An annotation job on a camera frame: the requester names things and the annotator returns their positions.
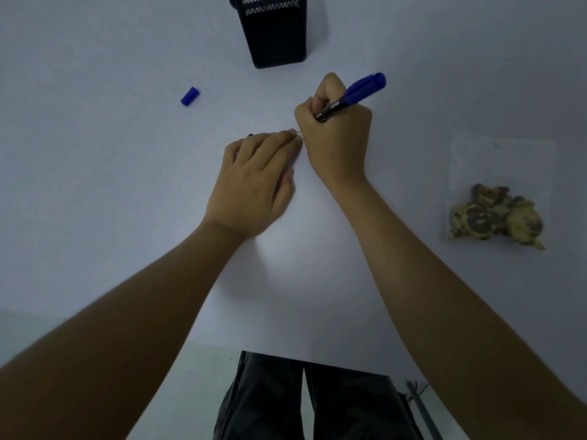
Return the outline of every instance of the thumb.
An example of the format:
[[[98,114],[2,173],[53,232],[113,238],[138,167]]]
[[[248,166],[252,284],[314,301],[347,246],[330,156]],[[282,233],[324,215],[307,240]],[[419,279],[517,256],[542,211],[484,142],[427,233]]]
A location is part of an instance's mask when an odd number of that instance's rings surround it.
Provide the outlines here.
[[[275,199],[273,201],[273,208],[271,210],[275,218],[280,217],[285,213],[285,209],[290,204],[290,201],[294,197],[294,169],[290,168],[283,175],[283,180],[279,189],[275,193]]]
[[[296,107],[295,120],[302,134],[304,134],[304,130],[309,131],[312,127],[318,125],[318,121],[312,114],[312,97],[308,97],[304,103]]]

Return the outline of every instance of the floor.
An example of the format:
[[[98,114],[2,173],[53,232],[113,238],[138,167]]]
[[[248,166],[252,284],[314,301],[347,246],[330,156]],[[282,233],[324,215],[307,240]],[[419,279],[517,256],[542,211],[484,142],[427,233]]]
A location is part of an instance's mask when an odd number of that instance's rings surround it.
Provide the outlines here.
[[[0,364],[58,325],[56,318],[0,310]],[[187,342],[157,394],[128,436],[129,440],[211,439],[218,407],[236,369],[240,352]],[[445,440],[467,436],[429,387],[422,394]],[[415,420],[425,440],[431,436],[415,405]],[[302,387],[302,422],[312,439],[314,414],[308,388]]]

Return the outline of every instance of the white table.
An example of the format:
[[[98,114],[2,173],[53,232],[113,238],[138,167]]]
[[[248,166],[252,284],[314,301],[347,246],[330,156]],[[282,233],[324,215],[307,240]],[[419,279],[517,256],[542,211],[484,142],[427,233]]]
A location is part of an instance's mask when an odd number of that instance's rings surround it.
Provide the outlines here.
[[[364,102],[368,176],[587,399],[587,0],[308,6],[308,59],[257,70],[228,0],[4,0],[0,308],[73,314],[195,228],[227,143],[295,126],[328,71],[347,83],[381,71],[387,87]],[[192,85],[201,96],[185,108]],[[446,241],[455,128],[558,143],[546,252]],[[421,378],[304,153],[295,182],[286,215],[231,260],[190,338]]]

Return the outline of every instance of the leg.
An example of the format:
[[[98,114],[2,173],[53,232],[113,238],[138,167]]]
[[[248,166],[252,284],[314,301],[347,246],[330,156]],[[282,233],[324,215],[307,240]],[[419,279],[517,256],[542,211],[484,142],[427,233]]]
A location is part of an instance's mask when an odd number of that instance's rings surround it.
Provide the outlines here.
[[[214,440],[304,440],[303,363],[242,352],[218,411]]]
[[[389,377],[311,363],[305,370],[314,440],[421,438]]]

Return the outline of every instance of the hand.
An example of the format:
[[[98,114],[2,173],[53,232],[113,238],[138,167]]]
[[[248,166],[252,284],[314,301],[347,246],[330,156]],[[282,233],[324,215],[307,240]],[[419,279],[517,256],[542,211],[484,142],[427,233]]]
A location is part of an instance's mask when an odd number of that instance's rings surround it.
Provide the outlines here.
[[[224,150],[202,223],[220,224],[244,239],[260,235],[285,212],[294,195],[294,170],[286,167],[301,147],[295,130],[250,135],[231,143]]]
[[[345,91],[345,85],[336,74],[327,74],[314,97],[309,97],[295,110],[312,168],[331,191],[335,186],[365,180],[371,110],[353,105],[325,123],[314,118],[327,103],[338,100]]]

